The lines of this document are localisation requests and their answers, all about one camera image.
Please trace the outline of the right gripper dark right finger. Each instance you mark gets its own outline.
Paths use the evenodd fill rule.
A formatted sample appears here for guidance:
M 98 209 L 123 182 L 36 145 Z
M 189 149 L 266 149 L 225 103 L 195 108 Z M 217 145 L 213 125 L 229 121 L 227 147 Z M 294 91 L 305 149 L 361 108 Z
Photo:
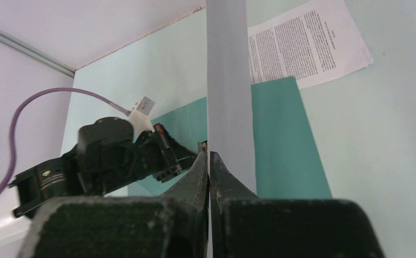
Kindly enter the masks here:
M 263 199 L 210 153 L 214 257 L 384 257 L 370 220 L 345 199 Z

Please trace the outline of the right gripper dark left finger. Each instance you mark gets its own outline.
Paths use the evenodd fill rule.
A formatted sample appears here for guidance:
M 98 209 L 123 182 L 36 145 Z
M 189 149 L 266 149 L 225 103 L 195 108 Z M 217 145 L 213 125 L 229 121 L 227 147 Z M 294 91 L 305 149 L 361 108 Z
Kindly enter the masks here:
M 205 257 L 207 153 L 159 196 L 60 197 L 32 220 L 19 257 Z

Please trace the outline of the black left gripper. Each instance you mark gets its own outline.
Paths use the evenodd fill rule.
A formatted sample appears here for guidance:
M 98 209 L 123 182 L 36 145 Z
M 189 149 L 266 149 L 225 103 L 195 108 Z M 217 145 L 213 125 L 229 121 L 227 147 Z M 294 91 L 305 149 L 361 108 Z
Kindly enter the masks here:
M 84 192 L 108 194 L 152 174 L 165 183 L 190 169 L 198 154 L 178 143 L 162 124 L 153 127 L 153 139 L 162 154 L 161 169 L 156 147 L 134 143 L 134 128 L 128 120 L 105 117 L 81 127 L 76 160 Z

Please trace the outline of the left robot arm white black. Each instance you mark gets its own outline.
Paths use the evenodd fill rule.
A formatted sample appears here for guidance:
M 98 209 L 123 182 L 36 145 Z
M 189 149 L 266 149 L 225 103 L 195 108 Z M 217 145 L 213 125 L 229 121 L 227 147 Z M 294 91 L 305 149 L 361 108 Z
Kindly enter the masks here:
M 30 228 L 19 257 L 205 257 L 206 153 L 160 124 L 135 136 L 105 117 L 83 126 L 72 150 L 8 184 L 15 218 Z

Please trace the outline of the teal file folder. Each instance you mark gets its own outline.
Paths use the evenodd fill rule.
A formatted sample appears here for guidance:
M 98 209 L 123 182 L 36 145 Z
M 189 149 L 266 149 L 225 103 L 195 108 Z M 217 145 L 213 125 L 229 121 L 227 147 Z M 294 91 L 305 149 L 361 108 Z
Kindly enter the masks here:
M 286 77 L 251 85 L 256 163 L 256 192 L 262 198 L 332 198 L 296 79 Z M 206 97 L 152 120 L 162 123 L 184 146 L 195 151 L 207 140 Z M 167 183 L 152 176 L 126 187 L 128 196 L 156 196 Z

